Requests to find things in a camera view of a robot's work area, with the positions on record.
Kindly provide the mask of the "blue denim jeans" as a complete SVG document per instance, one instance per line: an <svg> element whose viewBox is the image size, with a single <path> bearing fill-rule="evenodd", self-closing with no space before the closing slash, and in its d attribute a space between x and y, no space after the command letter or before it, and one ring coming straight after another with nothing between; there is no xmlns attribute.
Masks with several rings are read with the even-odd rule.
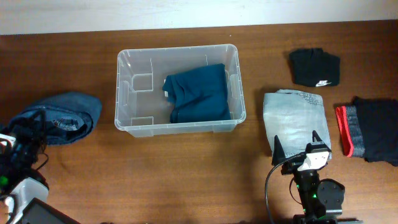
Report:
<svg viewBox="0 0 398 224"><path fill-rule="evenodd" d="M36 101L11 119L8 129L21 125L38 111L45 112L45 131L49 146L74 143L89 135L102 110L99 98L80 92L68 92Z"/></svg>

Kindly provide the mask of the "dark teal shirt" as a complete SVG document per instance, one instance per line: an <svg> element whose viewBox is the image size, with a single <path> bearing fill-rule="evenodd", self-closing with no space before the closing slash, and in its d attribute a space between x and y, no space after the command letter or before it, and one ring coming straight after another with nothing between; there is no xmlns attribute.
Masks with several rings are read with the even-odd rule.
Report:
<svg viewBox="0 0 398 224"><path fill-rule="evenodd" d="M162 90L174 105L171 123L230 120L225 65L207 65L169 75Z"/></svg>

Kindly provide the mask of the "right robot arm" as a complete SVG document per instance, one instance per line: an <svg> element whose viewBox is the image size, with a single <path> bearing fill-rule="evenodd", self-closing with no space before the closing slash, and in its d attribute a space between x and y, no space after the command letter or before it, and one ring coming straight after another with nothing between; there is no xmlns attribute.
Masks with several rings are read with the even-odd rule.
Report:
<svg viewBox="0 0 398 224"><path fill-rule="evenodd" d="M303 208L302 215L294 215L292 223L362 223L355 218L339 220L343 213L345 186L333 179L320 179L318 171L326 167L331 149L322 141L316 131L312 132L312 142L305 150L287 158L277 136L274 137L273 168L267 175L264 186L265 199L268 199L268 183L272 173L281 168L282 175L292 174L291 183L296 184Z"/></svg>

